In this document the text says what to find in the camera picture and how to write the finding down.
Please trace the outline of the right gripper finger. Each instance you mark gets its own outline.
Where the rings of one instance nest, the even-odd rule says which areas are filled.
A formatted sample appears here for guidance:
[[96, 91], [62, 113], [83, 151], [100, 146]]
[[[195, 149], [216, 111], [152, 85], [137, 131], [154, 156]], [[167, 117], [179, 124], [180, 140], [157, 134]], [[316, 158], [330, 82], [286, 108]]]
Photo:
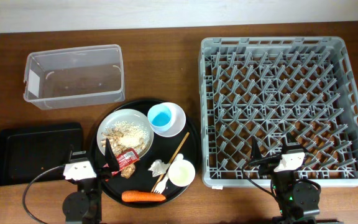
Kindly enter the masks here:
[[285, 139], [282, 140], [282, 144], [282, 154], [298, 152], [308, 153], [308, 150], [306, 150], [290, 133], [286, 133]]
[[280, 154], [263, 157], [259, 149], [258, 140], [256, 140], [255, 136], [252, 136], [250, 166], [270, 166], [271, 164], [278, 164], [280, 159]]

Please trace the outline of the red snack wrapper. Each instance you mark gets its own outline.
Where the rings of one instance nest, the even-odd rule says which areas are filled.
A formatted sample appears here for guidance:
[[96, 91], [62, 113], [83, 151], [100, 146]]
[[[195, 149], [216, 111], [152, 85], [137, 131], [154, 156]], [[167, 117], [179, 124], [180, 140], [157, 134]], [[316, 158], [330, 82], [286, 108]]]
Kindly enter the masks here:
[[121, 174], [123, 168], [130, 164], [135, 164], [137, 161], [140, 160], [139, 155], [132, 148], [126, 149], [121, 154], [115, 155], [115, 157], [119, 163], [120, 171], [113, 174], [113, 176]]

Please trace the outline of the white tissue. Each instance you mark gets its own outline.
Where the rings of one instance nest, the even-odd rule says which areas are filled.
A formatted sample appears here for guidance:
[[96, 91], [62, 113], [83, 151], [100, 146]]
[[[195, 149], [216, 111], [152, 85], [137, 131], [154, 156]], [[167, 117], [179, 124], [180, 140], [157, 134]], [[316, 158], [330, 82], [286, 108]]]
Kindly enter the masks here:
[[162, 174], [165, 174], [169, 167], [170, 167], [170, 163], [165, 164], [160, 159], [157, 159], [152, 163], [148, 171], [152, 172], [152, 177], [157, 177]]

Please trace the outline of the blue plastic cup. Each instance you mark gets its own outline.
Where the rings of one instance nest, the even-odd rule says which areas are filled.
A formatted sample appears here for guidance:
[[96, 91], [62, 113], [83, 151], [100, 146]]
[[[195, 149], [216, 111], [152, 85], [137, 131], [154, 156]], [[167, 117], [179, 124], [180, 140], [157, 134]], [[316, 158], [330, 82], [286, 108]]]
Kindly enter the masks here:
[[164, 132], [171, 126], [172, 112], [167, 105], [161, 103], [149, 109], [147, 118], [155, 131]]

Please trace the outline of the small white cup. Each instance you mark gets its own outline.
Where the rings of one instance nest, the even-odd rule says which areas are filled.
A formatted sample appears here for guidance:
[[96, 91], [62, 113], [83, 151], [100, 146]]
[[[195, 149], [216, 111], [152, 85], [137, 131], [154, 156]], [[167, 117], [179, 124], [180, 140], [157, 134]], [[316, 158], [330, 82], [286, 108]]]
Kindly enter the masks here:
[[190, 161], [175, 161], [168, 170], [168, 178], [173, 185], [185, 187], [195, 178], [195, 167]]

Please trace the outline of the pink shallow bowl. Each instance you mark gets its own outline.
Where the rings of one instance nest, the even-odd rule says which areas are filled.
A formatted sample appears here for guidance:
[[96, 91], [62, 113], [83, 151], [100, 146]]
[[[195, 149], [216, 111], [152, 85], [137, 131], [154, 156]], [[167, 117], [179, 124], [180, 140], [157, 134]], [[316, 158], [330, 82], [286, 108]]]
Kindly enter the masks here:
[[162, 136], [165, 138], [174, 137], [177, 134], [179, 134], [182, 131], [182, 129], [185, 127], [186, 114], [183, 111], [183, 109], [175, 103], [164, 102], [163, 104], [167, 105], [172, 112], [171, 126], [168, 130], [166, 130], [164, 132], [155, 131], [153, 129], [153, 127], [152, 127], [152, 129], [159, 136]]

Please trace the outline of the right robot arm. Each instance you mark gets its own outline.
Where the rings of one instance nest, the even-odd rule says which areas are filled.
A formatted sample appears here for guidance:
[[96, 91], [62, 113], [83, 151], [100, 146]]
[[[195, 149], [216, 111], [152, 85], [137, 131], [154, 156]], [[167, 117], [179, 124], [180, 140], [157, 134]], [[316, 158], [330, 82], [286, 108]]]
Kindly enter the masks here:
[[316, 223], [321, 186], [309, 179], [297, 179], [295, 172], [305, 163], [308, 150], [286, 133], [280, 153], [262, 156], [258, 141], [252, 137], [248, 166], [257, 166], [259, 175], [270, 176], [270, 194], [278, 203], [280, 216], [272, 223]]

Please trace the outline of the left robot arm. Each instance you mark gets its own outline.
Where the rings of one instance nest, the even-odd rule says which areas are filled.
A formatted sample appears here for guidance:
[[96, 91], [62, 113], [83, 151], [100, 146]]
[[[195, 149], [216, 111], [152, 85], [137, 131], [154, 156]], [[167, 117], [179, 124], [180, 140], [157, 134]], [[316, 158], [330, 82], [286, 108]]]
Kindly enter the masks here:
[[68, 195], [62, 205], [66, 223], [100, 223], [101, 181], [111, 178], [119, 170], [119, 163], [108, 139], [105, 140], [106, 167], [95, 168], [87, 152], [73, 152], [65, 164], [63, 176], [77, 186], [77, 191]]

